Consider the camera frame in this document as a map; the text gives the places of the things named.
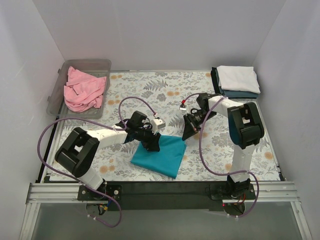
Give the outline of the teal t shirt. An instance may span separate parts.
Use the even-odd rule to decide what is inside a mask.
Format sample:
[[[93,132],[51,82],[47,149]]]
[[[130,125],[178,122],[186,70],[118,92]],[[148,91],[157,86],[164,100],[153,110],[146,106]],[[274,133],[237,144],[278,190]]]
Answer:
[[[131,163],[135,166],[175,179],[178,175],[187,145],[178,136],[162,135],[159,139],[160,151],[147,151],[138,145]]]

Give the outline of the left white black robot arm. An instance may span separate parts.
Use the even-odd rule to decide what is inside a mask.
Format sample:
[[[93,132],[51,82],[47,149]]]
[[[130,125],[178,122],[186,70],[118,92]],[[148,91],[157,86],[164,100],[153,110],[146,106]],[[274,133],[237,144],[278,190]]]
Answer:
[[[140,111],[110,129],[84,130],[74,128],[55,154],[55,161],[89,188],[95,200],[106,196],[105,180],[94,170],[92,162],[96,152],[113,145],[139,141],[148,152],[159,152],[159,130],[166,126],[160,117],[151,120]]]

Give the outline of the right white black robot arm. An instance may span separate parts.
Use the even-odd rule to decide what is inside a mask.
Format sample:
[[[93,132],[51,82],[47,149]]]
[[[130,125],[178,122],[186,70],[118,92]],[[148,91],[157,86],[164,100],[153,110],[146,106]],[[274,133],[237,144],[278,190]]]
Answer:
[[[256,145],[265,135],[264,126],[253,102],[240,103],[220,94],[199,93],[196,102],[199,108],[188,110],[186,100],[181,101],[184,130],[182,140],[187,140],[197,133],[203,135],[207,120],[220,114],[228,120],[230,139],[234,145],[231,173],[225,174],[226,187],[221,192],[232,199],[244,195],[250,188],[250,166]]]

